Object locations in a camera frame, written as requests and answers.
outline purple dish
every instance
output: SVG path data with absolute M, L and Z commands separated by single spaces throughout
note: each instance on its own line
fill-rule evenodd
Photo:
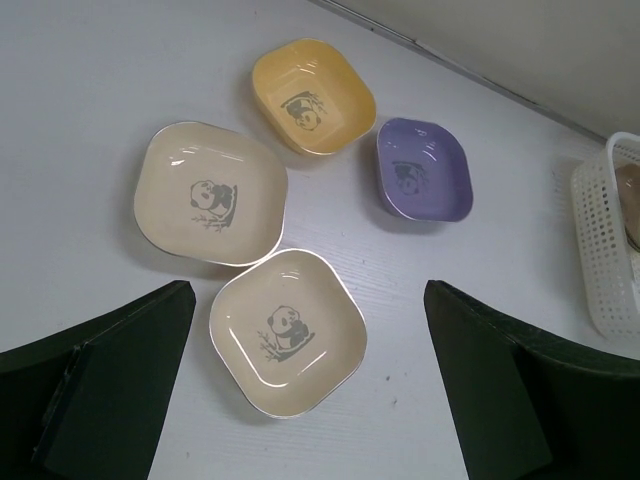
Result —
M 378 132 L 376 151 L 380 196 L 392 214 L 459 222 L 471 211 L 467 157 L 441 126 L 393 118 Z

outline panda print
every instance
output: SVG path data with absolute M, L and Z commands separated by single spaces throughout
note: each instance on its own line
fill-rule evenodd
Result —
M 294 119 L 296 125 L 312 132 L 322 123 L 320 113 L 327 113 L 317 94 L 301 92 L 280 105 Z
M 233 221 L 238 198 L 238 187 L 218 185 L 211 180 L 201 180 L 191 186 L 191 206 L 205 213 L 193 217 L 208 230 L 220 232 Z
M 301 320 L 300 312 L 285 305 L 279 306 L 267 318 L 267 325 L 271 334 L 258 331 L 258 336 L 262 340 L 260 348 L 267 353 L 268 360 L 282 362 L 291 358 L 315 336 Z
M 417 195 L 427 186 L 427 172 L 413 162 L 393 162 L 398 188 L 405 195 Z

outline ceramic dish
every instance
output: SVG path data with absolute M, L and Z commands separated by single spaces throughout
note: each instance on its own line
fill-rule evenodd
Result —
M 213 344 L 249 402 L 274 418 L 315 407 L 356 371 L 367 333 L 333 268 L 284 250 L 231 280 L 211 308 Z
M 134 211 L 158 248 L 240 267 L 277 247 L 286 196 L 287 171 L 267 147 L 239 133 L 184 122 L 151 140 Z
M 258 104 L 287 144 L 328 155 L 367 133 L 373 95 L 332 46 L 304 38 L 267 53 L 253 68 Z
M 380 196 L 392 214 L 458 222 L 471 211 L 467 157 L 444 128 L 393 118 L 378 132 L 376 150 Z

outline yellow dish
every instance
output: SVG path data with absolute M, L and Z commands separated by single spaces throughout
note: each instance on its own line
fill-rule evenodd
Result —
M 376 104 L 347 59 L 310 38 L 264 55 L 253 67 L 263 113 L 300 153 L 329 155 L 360 138 L 376 121 Z

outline dish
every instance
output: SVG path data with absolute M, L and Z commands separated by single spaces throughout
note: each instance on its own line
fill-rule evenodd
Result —
M 204 123 L 176 123 L 149 144 L 135 217 L 168 253 L 247 266 L 280 243 L 287 182 L 286 169 L 261 143 Z
M 393 118 L 378 132 L 378 186 L 392 214 L 458 222 L 473 206 L 462 145 L 434 123 Z
M 367 345 L 362 313 L 335 270 L 298 249 L 231 280 L 209 327 L 244 395 L 274 418 L 315 407 L 356 371 Z
M 329 155 L 373 127 L 373 95 L 332 46 L 303 38 L 267 53 L 253 68 L 258 105 L 287 144 Z

